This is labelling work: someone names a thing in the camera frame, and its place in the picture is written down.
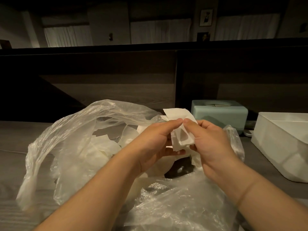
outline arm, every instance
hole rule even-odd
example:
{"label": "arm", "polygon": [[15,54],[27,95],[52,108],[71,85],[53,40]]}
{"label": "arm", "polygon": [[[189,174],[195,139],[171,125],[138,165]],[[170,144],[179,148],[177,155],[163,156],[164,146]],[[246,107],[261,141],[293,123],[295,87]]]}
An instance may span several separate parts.
{"label": "arm", "polygon": [[185,119],[204,173],[226,193],[256,231],[308,230],[308,209],[234,154],[225,132],[208,121]]}
{"label": "arm", "polygon": [[149,126],[35,231],[110,230],[134,179],[165,155],[177,155],[167,136],[182,120]]}

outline white plastic container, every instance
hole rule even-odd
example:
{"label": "white plastic container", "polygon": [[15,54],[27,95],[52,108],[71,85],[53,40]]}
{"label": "white plastic container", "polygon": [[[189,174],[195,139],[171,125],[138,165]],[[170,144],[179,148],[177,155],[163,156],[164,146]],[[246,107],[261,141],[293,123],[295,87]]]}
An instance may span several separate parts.
{"label": "white plastic container", "polygon": [[260,112],[251,142],[284,177],[308,183],[308,113]]}

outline curtain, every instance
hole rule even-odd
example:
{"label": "curtain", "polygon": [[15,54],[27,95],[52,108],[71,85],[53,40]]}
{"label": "curtain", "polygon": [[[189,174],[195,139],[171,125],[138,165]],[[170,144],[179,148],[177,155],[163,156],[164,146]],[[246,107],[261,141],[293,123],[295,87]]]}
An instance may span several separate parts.
{"label": "curtain", "polygon": [[89,25],[44,28],[48,47],[92,46]]}
{"label": "curtain", "polygon": [[132,22],[132,44],[187,42],[190,25],[191,19]]}
{"label": "curtain", "polygon": [[280,14],[222,16],[218,18],[214,40],[274,38]]}

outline table surface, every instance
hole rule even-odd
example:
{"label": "table surface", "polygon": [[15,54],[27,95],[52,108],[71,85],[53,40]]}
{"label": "table surface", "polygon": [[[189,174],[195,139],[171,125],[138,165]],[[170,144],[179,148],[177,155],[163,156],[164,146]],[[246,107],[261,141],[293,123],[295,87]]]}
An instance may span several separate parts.
{"label": "table surface", "polygon": [[[0,230],[32,230],[34,222],[21,213],[15,198],[25,175],[27,147],[51,123],[0,121]],[[308,184],[292,182],[283,177],[265,156],[251,143],[241,137],[245,150],[245,163],[259,172],[293,198],[308,199]],[[40,168],[37,184],[39,203],[47,214],[57,208],[53,201],[54,182],[49,177],[53,157],[47,156]]]}

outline light blue tissue box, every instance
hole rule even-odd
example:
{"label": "light blue tissue box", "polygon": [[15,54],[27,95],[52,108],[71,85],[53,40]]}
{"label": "light blue tissue box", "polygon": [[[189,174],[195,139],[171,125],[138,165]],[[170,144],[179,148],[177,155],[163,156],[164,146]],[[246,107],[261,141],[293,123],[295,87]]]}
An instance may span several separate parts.
{"label": "light blue tissue box", "polygon": [[221,128],[231,125],[241,134],[248,109],[232,100],[193,100],[191,113],[196,120],[208,120]]}

